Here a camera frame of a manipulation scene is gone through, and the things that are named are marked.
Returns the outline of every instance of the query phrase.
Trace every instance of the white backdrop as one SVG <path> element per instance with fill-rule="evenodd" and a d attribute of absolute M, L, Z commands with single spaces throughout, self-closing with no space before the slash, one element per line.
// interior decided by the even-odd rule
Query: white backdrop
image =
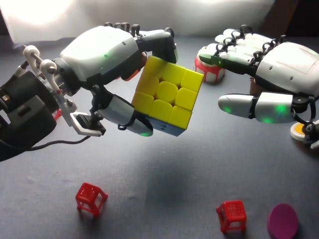
<path fill-rule="evenodd" d="M 274 0 L 0 0 L 14 43 L 76 37 L 105 22 L 173 28 L 176 35 L 217 35 L 258 27 Z"/>

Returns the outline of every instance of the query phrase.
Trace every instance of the table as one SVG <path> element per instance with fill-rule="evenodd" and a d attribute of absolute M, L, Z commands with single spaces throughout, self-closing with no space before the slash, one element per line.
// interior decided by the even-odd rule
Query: table
<path fill-rule="evenodd" d="M 177 37 L 178 64 L 193 69 L 198 50 L 212 38 Z M 319 51 L 318 39 L 294 39 Z M 1 38 L 4 83 L 24 61 Z M 53 59 L 70 42 L 35 43 Z M 107 89 L 131 100 L 138 76 Z M 264 124 L 221 111 L 217 100 L 249 93 L 249 76 L 226 72 L 217 86 L 203 84 L 188 130 L 179 137 L 155 131 L 141 137 L 107 129 L 79 145 L 53 145 L 0 163 L 1 239 L 268 239 L 267 217 L 278 203 L 291 204 L 301 223 L 300 238 L 319 237 L 319 157 L 290 136 L 292 124 Z M 88 112 L 92 96 L 80 90 L 72 100 Z M 43 142 L 79 140 L 63 119 Z M 109 198 L 98 219 L 80 214 L 75 195 L 83 182 Z M 224 236 L 216 207 L 243 200 L 245 235 Z"/>

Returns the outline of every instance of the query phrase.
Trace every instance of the green light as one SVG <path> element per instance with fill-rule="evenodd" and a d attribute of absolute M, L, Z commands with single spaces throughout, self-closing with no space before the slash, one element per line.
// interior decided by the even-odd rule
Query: green light
<path fill-rule="evenodd" d="M 141 133 L 140 135 L 141 136 L 145 136 L 145 137 L 149 137 L 149 136 L 152 135 L 152 133 L 151 132 L 146 132 L 146 133 Z"/>
<path fill-rule="evenodd" d="M 266 117 L 266 118 L 263 118 L 263 122 L 264 123 L 273 123 L 274 121 L 272 118 Z"/>
<path fill-rule="evenodd" d="M 289 109 L 284 105 L 278 105 L 276 106 L 275 111 L 281 114 L 287 114 L 289 112 Z"/>
<path fill-rule="evenodd" d="M 230 114 L 230 113 L 231 113 L 231 108 L 225 107 L 225 108 L 224 108 L 224 111 Z"/>

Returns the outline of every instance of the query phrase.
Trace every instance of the dark background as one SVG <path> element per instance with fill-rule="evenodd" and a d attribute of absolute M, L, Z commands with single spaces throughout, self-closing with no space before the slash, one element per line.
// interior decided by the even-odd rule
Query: dark background
<path fill-rule="evenodd" d="M 319 36 L 318 0 L 276 0 L 260 32 L 267 36 Z M 0 35 L 8 34 L 0 11 Z"/>

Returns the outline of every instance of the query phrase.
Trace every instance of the brown object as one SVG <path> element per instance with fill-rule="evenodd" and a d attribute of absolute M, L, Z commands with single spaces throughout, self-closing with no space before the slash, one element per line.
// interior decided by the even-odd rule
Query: brown object
<path fill-rule="evenodd" d="M 255 78 L 251 77 L 250 78 L 250 94 L 253 96 L 260 96 L 260 94 L 265 91 L 264 88 L 260 87 L 259 85 L 256 84 Z"/>
<path fill-rule="evenodd" d="M 260 29 L 260 34 L 278 38 L 286 34 L 299 0 L 276 0 Z"/>

